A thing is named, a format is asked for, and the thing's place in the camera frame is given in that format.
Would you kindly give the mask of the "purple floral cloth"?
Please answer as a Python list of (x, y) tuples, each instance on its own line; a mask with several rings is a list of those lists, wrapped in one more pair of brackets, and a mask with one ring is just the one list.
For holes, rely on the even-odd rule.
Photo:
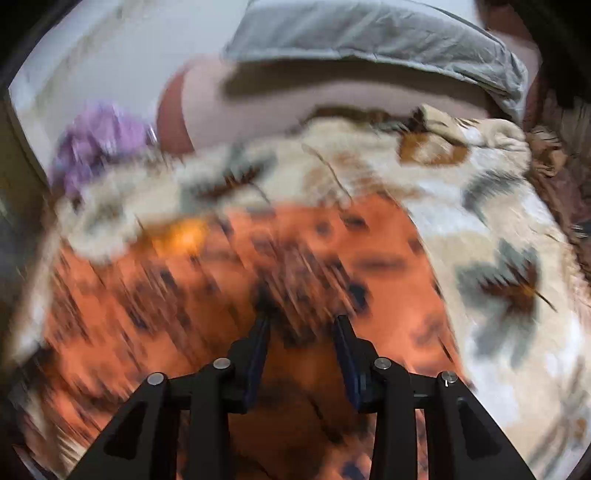
[(52, 191), (72, 197), (82, 186), (157, 143), (153, 126), (112, 103), (85, 107), (61, 134), (48, 168)]

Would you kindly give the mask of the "orange floral garment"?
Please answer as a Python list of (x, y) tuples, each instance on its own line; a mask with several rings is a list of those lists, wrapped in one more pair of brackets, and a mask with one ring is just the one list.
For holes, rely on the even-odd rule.
[(331, 326), (409, 371), (460, 370), (443, 295), (406, 211), (380, 194), (349, 206), (277, 204), (176, 225), (187, 247), (133, 248), (96, 266), (63, 247), (51, 271), (34, 458), (68, 474), (150, 373), (221, 357), (271, 315), (252, 410), (230, 420), (242, 479), (366, 478), (374, 422), (346, 399)]

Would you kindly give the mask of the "pink and maroon bolster pillow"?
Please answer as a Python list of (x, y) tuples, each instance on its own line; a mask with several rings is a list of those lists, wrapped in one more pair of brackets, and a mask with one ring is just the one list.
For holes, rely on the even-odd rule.
[(197, 56), (167, 83), (156, 115), (162, 150), (194, 150), (283, 133), (322, 106), (407, 117), (421, 104), (453, 116), (502, 112), (481, 87), (361, 60), (232, 63)]

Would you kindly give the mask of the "beige leaf-print blanket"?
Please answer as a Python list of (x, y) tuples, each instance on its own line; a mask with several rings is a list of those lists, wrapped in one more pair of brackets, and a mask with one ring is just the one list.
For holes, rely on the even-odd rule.
[(54, 206), (6, 362), (42, 354), (5, 427), (43, 479), (57, 478), (28, 447), (44, 427), (41, 371), (51, 271), (70, 247), (96, 266), (133, 248), (187, 247), (176, 225), (277, 204), (349, 206), (393, 199), (415, 225), (443, 295), (468, 387), (539, 479), (567, 479), (590, 444), (590, 300), (565, 234), (529, 182), (524, 133), (484, 122), (461, 144), (436, 127), (415, 133), (358, 113), (315, 114), (293, 133), (219, 144), (184, 156), (145, 148), (106, 167)]

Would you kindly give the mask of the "grey pillow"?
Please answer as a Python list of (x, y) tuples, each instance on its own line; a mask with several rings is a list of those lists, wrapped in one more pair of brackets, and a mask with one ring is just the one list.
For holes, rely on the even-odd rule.
[(486, 30), (481, 1), (252, 1), (224, 56), (235, 62), (360, 59), (437, 73), (524, 118), (529, 74)]

